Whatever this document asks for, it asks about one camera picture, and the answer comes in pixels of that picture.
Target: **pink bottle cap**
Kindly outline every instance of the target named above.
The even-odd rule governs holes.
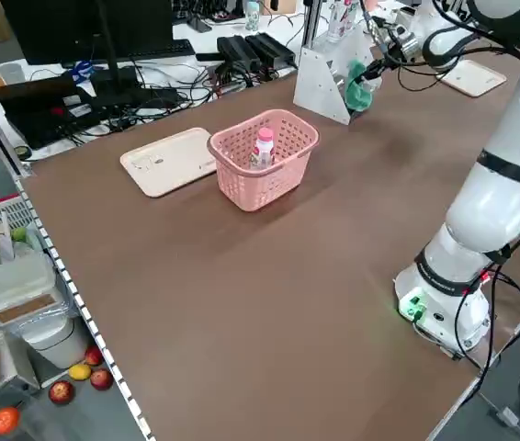
[[[272,141],[275,137],[274,132],[268,127],[263,127],[258,131],[258,139],[260,141],[269,142]]]

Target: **monitor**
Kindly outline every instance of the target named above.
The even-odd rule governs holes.
[[[173,41],[171,0],[103,0],[119,59],[156,53]],[[95,0],[1,0],[29,64],[107,58]]]

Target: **white bracket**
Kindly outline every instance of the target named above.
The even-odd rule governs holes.
[[[348,125],[353,115],[345,106],[344,94],[348,67],[354,60],[366,66],[374,60],[370,43],[359,26],[336,43],[323,34],[311,48],[303,47],[293,102]]]

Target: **keyboard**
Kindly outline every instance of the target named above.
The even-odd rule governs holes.
[[[156,51],[132,53],[130,57],[133,60],[149,60],[152,58],[174,58],[174,57],[187,57],[189,55],[195,55],[195,50],[187,39],[173,40],[170,44],[164,47],[156,49]],[[129,57],[121,57],[119,61],[130,61]]]

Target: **table surface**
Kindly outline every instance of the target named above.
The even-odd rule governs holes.
[[[414,334],[393,278],[441,225],[520,68],[472,100],[387,75],[349,127],[279,80],[37,163],[23,185],[158,439],[422,440],[475,372]],[[404,81],[421,85],[404,75]],[[119,164],[193,126],[274,107],[321,146],[295,191],[243,213],[210,176],[149,199]],[[506,271],[520,282],[520,250]],[[498,345],[520,321],[500,288]]]

